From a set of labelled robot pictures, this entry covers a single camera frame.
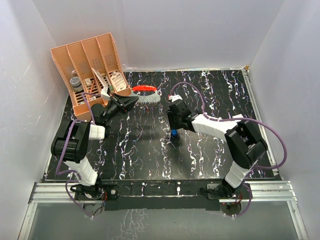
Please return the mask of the key with blue tag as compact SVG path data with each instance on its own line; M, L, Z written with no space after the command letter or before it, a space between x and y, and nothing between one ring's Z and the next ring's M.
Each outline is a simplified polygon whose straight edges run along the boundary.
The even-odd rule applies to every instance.
M172 129L172 130L171 130L171 135L172 135L173 137L175 137L175 136L177 135L177 130L176 130L176 129Z

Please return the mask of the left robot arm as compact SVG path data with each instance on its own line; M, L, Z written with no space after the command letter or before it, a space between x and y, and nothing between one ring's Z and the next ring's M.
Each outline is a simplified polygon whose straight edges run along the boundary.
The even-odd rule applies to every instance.
M108 122L119 112L127 113L138 102L139 97L111 94L107 106L86 102L89 120L62 121L51 144L51 154L58 160L57 176L73 173L76 185L70 190L93 200L102 197L104 188L98 173L87 157L89 141L107 137Z

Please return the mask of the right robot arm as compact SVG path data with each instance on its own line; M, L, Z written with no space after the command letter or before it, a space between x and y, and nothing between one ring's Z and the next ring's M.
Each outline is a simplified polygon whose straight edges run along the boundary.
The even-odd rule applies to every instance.
M232 120L222 121L192 112L179 95L170 95L168 99L170 104L166 113L171 130L184 129L221 139L227 143L233 159L222 182L215 188L201 188L200 193L207 199L235 198L240 194L247 174L268 150L260 132L251 121L243 120L241 114Z

